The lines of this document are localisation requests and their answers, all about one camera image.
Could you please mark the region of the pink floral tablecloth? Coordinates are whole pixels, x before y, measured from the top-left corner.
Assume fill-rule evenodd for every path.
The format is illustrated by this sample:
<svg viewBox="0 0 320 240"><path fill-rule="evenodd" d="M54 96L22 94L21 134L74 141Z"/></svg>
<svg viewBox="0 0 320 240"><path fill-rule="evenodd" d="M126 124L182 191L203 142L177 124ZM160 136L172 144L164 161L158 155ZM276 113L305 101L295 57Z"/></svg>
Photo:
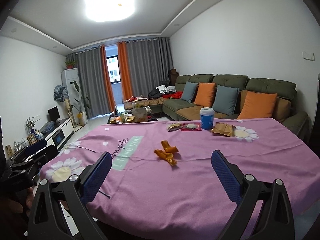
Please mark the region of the pink floral tablecloth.
<svg viewBox="0 0 320 240"><path fill-rule="evenodd" d="M319 200L319 158L272 118L229 120L234 137L210 131L167 131L167 122L101 125L69 144L41 168L49 182L66 180L112 154L112 168L89 213L123 232L147 239L216 239L236 204L211 165L214 150L257 180L284 182L294 215ZM176 146L176 166L154 150Z"/></svg>

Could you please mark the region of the orange cushion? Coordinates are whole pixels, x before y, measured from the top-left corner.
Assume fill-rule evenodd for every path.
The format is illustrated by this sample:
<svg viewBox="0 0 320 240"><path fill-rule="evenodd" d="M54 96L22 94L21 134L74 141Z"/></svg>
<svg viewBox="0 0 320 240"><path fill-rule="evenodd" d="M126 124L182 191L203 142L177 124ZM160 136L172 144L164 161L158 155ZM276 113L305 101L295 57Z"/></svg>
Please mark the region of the orange cushion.
<svg viewBox="0 0 320 240"><path fill-rule="evenodd" d="M273 114L278 94L241 92L241 112L237 119L270 118Z"/></svg>
<svg viewBox="0 0 320 240"><path fill-rule="evenodd" d="M203 107L211 107L215 96L215 83L199 83L194 103Z"/></svg>

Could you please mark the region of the brown snack bag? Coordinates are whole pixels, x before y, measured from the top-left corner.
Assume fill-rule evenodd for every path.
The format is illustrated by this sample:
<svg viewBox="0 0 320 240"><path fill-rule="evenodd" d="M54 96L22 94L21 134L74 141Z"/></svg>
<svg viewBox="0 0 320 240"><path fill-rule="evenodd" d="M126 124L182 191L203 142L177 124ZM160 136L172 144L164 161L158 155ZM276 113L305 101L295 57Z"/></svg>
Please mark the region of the brown snack bag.
<svg viewBox="0 0 320 240"><path fill-rule="evenodd" d="M216 122L210 131L215 135L234 137L234 130L235 127L233 125L224 122Z"/></svg>

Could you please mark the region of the clear packaged biscuits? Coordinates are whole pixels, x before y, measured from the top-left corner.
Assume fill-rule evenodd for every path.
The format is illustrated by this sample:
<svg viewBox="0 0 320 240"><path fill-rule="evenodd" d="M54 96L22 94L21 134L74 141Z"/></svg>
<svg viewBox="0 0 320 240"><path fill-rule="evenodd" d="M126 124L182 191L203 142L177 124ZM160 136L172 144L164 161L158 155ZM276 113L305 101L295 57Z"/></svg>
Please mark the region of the clear packaged biscuits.
<svg viewBox="0 0 320 240"><path fill-rule="evenodd" d="M179 123L179 122L168 124L167 125L167 131L168 132L177 131L177 130L180 130L182 128L182 126L183 126L183 124Z"/></svg>

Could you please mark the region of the blue white lidded cup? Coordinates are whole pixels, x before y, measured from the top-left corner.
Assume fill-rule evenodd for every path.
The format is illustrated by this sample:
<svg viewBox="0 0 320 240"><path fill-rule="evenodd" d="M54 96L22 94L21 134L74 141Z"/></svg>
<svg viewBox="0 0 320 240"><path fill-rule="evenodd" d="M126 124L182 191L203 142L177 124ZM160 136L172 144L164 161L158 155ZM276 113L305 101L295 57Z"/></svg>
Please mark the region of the blue white lidded cup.
<svg viewBox="0 0 320 240"><path fill-rule="evenodd" d="M200 109L201 128L210 130L214 122L214 110L211 107L203 107Z"/></svg>

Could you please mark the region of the white wall switch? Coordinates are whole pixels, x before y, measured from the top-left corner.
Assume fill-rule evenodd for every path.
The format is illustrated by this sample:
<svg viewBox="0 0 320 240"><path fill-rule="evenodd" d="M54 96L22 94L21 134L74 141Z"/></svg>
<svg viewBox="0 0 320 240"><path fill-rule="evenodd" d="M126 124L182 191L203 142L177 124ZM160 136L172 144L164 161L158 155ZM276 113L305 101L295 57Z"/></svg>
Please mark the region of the white wall switch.
<svg viewBox="0 0 320 240"><path fill-rule="evenodd" d="M309 60L309 61L314 61L315 60L314 53L308 53L306 51L303 51L302 55L303 55L303 59L305 59L305 60Z"/></svg>

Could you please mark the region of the round ceiling light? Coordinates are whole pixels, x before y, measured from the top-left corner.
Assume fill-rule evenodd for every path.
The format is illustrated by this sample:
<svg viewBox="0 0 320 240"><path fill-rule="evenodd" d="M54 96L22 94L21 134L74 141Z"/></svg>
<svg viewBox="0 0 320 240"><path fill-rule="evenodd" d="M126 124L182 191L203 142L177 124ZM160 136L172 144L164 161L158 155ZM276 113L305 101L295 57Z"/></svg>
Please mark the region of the round ceiling light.
<svg viewBox="0 0 320 240"><path fill-rule="evenodd" d="M83 4L86 18L97 23L125 20L136 10L136 0L83 0Z"/></svg>

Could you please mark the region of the grey blue cushion near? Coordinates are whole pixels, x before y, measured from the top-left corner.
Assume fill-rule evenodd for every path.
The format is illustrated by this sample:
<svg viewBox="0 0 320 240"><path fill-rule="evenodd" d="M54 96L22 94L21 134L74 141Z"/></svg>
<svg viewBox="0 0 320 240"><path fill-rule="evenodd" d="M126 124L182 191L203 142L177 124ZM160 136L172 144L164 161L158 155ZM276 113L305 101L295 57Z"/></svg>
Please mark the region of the grey blue cushion near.
<svg viewBox="0 0 320 240"><path fill-rule="evenodd" d="M238 95L239 88L217 85L213 110L226 115L234 114Z"/></svg>

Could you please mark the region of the grey orange curtain left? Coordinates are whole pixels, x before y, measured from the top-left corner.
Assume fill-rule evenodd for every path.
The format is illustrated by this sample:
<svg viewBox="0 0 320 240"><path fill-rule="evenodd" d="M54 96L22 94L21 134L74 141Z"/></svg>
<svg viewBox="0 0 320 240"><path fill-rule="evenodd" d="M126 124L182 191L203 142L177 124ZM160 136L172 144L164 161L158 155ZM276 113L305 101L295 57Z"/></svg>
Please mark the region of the grey orange curtain left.
<svg viewBox="0 0 320 240"><path fill-rule="evenodd" d="M85 107L89 119L109 114L116 106L107 67L105 46L101 45L66 56L78 69L81 91L89 98Z"/></svg>

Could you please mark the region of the tall potted plant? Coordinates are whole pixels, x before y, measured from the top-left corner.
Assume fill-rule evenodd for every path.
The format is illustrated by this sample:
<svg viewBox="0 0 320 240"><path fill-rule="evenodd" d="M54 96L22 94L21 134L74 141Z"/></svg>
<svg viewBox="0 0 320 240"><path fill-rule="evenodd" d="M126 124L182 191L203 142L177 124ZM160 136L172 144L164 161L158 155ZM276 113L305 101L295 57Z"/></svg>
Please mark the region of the tall potted plant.
<svg viewBox="0 0 320 240"><path fill-rule="evenodd" d="M74 98L76 103L71 106L71 109L76 109L78 111L78 114L76 116L79 120L80 125L84 127L85 124L87 124L87 119L85 118L85 115L86 115L85 110L86 108L89 108L89 109L91 108L90 99L87 94L85 95L81 94L80 86L75 80L71 82L71 85L74 86L77 92L77 96L76 98Z"/></svg>

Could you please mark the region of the red packaged cake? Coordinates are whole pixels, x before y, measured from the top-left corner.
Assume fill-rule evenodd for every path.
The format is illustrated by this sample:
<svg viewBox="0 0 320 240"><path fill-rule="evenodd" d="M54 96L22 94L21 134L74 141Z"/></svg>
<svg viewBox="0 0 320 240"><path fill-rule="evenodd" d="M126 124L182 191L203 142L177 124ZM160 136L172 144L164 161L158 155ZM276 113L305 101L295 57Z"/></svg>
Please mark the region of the red packaged cake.
<svg viewBox="0 0 320 240"><path fill-rule="evenodd" d="M201 124L199 122L183 123L181 131L200 131Z"/></svg>

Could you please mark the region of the orange cushion far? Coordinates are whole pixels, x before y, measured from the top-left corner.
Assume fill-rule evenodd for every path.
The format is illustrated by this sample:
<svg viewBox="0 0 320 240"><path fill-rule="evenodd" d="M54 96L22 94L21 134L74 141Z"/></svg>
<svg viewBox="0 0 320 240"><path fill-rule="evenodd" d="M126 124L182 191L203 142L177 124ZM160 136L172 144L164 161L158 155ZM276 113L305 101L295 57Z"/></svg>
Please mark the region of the orange cushion far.
<svg viewBox="0 0 320 240"><path fill-rule="evenodd" d="M215 96L215 83L199 83L194 103L203 107L211 107Z"/></svg>

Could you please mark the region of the white standing air conditioner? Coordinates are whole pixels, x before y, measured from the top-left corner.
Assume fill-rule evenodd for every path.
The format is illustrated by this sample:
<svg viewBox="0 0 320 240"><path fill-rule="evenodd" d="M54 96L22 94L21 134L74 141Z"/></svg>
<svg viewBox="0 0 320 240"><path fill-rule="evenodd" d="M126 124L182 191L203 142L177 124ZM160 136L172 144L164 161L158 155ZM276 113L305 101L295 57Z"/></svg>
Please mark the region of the white standing air conditioner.
<svg viewBox="0 0 320 240"><path fill-rule="evenodd" d="M80 120L77 117L77 115L79 114L79 104L76 100L79 99L78 95L81 95L81 90L79 90L79 93L78 93L74 84L74 82L76 82L76 84L80 86L78 69L77 68L65 69L61 73L61 79L62 79L63 87L66 87L67 89L70 105L73 106L72 112L73 112L75 122L77 125L80 125Z"/></svg>

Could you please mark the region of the orange cushion near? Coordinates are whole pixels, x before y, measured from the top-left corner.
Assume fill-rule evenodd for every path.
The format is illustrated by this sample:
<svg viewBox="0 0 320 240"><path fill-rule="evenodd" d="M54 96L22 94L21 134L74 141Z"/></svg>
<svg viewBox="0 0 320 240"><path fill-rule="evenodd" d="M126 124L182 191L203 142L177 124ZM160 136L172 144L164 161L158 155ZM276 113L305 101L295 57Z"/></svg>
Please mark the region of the orange cushion near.
<svg viewBox="0 0 320 240"><path fill-rule="evenodd" d="M273 114L278 94L241 92L241 112L237 119L270 118Z"/></svg>

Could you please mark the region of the grey orange curtain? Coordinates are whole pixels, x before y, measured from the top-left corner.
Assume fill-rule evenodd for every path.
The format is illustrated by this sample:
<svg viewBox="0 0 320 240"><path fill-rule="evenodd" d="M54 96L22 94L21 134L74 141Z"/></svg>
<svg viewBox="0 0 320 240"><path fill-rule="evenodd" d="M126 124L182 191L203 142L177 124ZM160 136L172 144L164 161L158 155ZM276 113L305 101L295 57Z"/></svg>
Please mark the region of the grey orange curtain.
<svg viewBox="0 0 320 240"><path fill-rule="evenodd" d="M66 56L78 69L81 91L89 98L85 107L89 119L109 114L116 106L107 67L105 46L101 45Z"/></svg>
<svg viewBox="0 0 320 240"><path fill-rule="evenodd" d="M121 41L117 49L124 100L147 96L174 68L168 37Z"/></svg>

